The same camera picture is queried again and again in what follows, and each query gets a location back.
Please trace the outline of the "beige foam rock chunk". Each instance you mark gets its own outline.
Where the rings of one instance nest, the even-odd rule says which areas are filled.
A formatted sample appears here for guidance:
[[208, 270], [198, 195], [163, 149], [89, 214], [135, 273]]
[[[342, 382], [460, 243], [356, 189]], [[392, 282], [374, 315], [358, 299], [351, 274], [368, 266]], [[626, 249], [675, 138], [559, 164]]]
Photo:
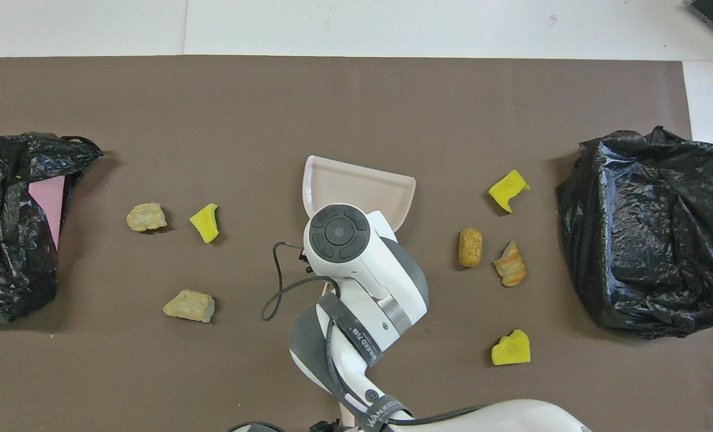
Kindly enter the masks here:
[[149, 230], [167, 227], [166, 216], [159, 203], [135, 205], [126, 216], [129, 229], [135, 232], [148, 232]]
[[168, 301], [162, 311], [170, 317], [210, 323], [215, 312], [215, 300], [208, 293], [184, 289]]

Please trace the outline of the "yellow notched sponge piece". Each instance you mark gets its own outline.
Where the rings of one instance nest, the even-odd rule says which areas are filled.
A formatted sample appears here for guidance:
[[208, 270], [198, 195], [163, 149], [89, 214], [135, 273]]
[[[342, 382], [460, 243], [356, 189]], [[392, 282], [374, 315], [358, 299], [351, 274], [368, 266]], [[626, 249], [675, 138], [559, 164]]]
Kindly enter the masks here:
[[509, 214], [513, 213], [510, 200], [518, 196], [522, 191], [530, 191], [530, 185], [524, 180], [518, 170], [510, 170], [501, 180], [488, 189], [489, 196]]

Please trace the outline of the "brown bread roll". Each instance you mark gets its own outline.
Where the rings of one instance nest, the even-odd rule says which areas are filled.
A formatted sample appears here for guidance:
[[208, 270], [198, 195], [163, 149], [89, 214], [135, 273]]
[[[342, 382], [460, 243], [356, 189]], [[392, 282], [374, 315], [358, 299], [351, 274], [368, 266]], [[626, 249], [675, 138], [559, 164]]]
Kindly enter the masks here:
[[474, 227], [461, 230], [458, 262], [464, 268], [474, 268], [482, 262], [483, 234]]

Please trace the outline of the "pale pink plastic dustpan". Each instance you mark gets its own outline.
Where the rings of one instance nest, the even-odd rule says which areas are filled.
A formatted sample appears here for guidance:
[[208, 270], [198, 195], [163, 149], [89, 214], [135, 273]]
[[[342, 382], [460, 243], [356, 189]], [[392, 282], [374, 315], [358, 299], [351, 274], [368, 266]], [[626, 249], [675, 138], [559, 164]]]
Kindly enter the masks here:
[[354, 205], [367, 214], [381, 211], [398, 232], [411, 210], [416, 185], [411, 176], [310, 155], [302, 173], [302, 205], [309, 218], [331, 204]]

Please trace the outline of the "yellow sponge wedge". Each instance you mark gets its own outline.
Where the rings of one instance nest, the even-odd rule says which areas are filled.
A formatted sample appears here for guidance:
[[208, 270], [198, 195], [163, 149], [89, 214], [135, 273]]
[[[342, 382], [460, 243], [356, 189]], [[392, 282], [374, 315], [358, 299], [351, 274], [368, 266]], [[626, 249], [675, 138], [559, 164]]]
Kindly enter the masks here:
[[189, 218], [189, 222], [198, 231], [202, 241], [210, 244], [219, 235], [216, 212], [218, 205], [211, 203], [201, 208]]

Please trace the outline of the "striped croissant bread piece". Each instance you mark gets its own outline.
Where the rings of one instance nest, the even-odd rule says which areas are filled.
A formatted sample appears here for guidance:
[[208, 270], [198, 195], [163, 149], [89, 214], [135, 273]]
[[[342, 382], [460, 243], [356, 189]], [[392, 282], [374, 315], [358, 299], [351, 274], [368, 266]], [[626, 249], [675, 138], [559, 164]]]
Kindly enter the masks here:
[[500, 276], [502, 286], [515, 287], [526, 279], [526, 265], [515, 241], [507, 244], [500, 258], [494, 260], [493, 266]]

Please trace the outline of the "pink plastic bin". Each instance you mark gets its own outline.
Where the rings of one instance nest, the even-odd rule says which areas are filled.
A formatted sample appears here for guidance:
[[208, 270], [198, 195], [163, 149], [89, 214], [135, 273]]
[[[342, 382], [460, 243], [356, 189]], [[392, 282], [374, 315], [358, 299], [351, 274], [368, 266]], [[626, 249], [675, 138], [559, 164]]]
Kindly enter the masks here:
[[55, 248], [58, 248], [64, 207], [65, 176], [33, 182], [28, 192], [46, 215]]

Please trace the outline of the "brown table mat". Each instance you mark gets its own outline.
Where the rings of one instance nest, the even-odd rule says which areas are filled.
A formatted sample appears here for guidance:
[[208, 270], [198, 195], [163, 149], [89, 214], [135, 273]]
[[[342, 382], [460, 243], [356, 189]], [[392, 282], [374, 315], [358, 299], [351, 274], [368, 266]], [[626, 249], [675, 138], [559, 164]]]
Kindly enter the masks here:
[[[79, 135], [104, 151], [70, 202], [55, 300], [0, 324], [0, 432], [308, 430], [339, 416], [287, 350], [322, 282], [260, 318], [272, 246], [302, 239], [309, 155], [416, 179], [397, 237], [430, 309], [370, 370], [414, 415], [534, 398], [596, 432], [713, 430], [713, 331], [601, 330], [562, 251], [556, 187], [580, 143], [659, 125], [691, 137], [677, 61], [0, 58], [0, 135]], [[531, 187], [512, 214], [488, 194], [510, 170]], [[167, 227], [129, 229], [152, 202]], [[206, 244], [189, 218], [211, 203]], [[467, 227], [483, 234], [474, 268], [458, 262]], [[493, 262], [512, 241], [527, 276], [505, 287]], [[210, 323], [162, 311], [184, 289], [214, 298]], [[531, 361], [493, 365], [516, 329]]]

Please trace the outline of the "black plastic trash bag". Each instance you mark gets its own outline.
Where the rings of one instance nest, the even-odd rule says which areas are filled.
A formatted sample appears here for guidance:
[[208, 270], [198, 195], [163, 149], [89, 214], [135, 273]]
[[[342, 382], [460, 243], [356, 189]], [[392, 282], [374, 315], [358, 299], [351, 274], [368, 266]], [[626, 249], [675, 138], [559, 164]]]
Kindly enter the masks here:
[[713, 328], [713, 144], [659, 126], [579, 145], [557, 186], [571, 285], [591, 320], [625, 337]]
[[58, 251], [33, 183], [64, 177], [61, 203], [103, 151], [92, 140], [49, 133], [0, 136], [0, 322], [13, 322], [57, 293]]

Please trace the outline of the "yellow sponge chunk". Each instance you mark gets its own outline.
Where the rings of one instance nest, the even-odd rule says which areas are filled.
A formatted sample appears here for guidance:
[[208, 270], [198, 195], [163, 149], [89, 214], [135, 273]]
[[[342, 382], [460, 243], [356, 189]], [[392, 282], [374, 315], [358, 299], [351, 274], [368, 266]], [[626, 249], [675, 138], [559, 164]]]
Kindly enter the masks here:
[[491, 349], [493, 365], [524, 364], [531, 361], [531, 343], [529, 337], [522, 330], [516, 329], [512, 333], [500, 337]]

